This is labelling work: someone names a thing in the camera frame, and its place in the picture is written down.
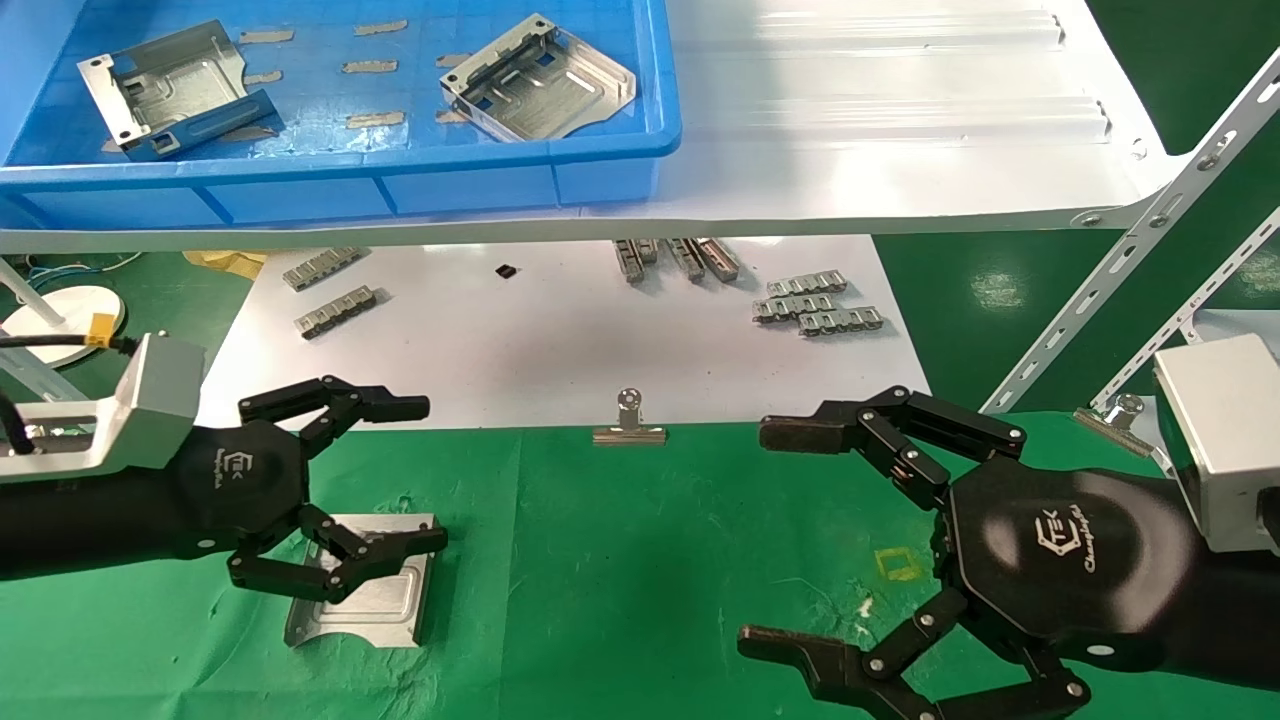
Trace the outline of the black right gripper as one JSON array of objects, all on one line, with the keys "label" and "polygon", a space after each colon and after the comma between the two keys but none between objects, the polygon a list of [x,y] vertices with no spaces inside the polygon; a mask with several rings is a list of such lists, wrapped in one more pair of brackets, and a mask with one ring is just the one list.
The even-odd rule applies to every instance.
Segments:
[{"label": "black right gripper", "polygon": [[[1169,619],[1199,546],[1175,488],[1100,468],[1047,470],[1018,460],[1025,432],[931,395],[891,387],[827,400],[809,416],[769,415],[768,451],[859,454],[924,511],[946,505],[950,473],[924,450],[986,462],[951,486],[946,518],[963,585],[997,626],[1064,659],[1123,673],[1171,657]],[[873,719],[1066,719],[1091,688],[1046,650],[1018,646],[1023,683],[928,700],[904,673],[969,614],[946,588],[872,650],[835,637],[746,625],[739,652],[800,671],[814,700]]]}]

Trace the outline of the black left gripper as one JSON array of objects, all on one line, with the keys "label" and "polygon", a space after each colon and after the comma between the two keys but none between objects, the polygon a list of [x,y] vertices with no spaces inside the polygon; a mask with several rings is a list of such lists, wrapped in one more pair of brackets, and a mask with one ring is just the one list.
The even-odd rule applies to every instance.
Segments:
[{"label": "black left gripper", "polygon": [[[426,396],[398,396],[384,386],[352,386],[323,375],[243,398],[242,427],[195,427],[170,462],[178,533],[172,556],[228,560],[233,585],[294,600],[340,603],[370,580],[398,574],[406,559],[448,546],[445,528],[370,539],[308,502],[308,461],[355,424],[422,420]],[[297,436],[274,424],[316,413]],[[329,568],[266,559],[262,552],[296,530],[329,552]]]}]

